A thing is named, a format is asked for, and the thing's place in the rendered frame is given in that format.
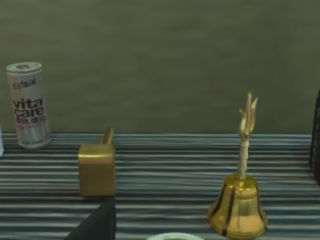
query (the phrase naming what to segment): white bowl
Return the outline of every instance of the white bowl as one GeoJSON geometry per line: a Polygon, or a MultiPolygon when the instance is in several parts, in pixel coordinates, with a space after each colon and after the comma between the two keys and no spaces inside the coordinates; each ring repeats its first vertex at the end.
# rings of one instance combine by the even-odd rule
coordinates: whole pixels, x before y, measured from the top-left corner
{"type": "Polygon", "coordinates": [[[168,232],[168,233],[151,236],[147,240],[203,240],[203,239],[191,234],[180,233],[180,232],[168,232]]]}

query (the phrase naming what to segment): silver can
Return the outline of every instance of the silver can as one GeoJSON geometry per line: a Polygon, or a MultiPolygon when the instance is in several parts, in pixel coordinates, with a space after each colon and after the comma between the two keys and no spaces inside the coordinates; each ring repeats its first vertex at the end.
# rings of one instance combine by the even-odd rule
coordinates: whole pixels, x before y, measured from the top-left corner
{"type": "Polygon", "coordinates": [[[21,62],[6,70],[18,145],[42,148],[51,141],[42,65],[21,62]]]}

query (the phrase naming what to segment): olive green backdrop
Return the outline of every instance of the olive green backdrop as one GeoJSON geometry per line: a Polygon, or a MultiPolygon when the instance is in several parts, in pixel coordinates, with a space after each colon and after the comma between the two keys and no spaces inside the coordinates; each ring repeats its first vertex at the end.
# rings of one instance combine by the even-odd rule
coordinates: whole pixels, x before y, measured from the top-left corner
{"type": "Polygon", "coordinates": [[[319,0],[1,0],[5,67],[44,66],[52,131],[309,133],[320,86],[319,0]]]}

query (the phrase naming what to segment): hammer head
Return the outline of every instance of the hammer head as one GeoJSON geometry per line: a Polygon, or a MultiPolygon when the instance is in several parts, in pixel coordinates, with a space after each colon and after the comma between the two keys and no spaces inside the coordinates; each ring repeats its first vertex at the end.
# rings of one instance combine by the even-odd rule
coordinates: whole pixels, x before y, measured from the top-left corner
{"type": "Polygon", "coordinates": [[[78,152],[78,171],[82,196],[104,197],[116,194],[113,144],[82,145],[78,152]]]}

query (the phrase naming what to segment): striped surface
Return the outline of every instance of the striped surface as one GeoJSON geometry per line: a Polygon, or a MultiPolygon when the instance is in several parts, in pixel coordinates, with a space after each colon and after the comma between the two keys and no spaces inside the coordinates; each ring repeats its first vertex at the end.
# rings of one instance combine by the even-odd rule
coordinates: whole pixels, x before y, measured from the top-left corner
{"type": "MultiPolygon", "coordinates": [[[[46,148],[30,151],[17,147],[14,134],[3,135],[0,239],[63,239],[99,206],[78,195],[77,152],[100,137],[58,133],[46,148]]],[[[224,239],[211,231],[206,214],[236,170],[236,135],[123,133],[113,142],[117,240],[165,232],[224,239]]],[[[320,186],[308,166],[309,145],[309,135],[252,136],[248,172],[259,182],[269,219],[261,240],[319,239],[320,186]]]]}

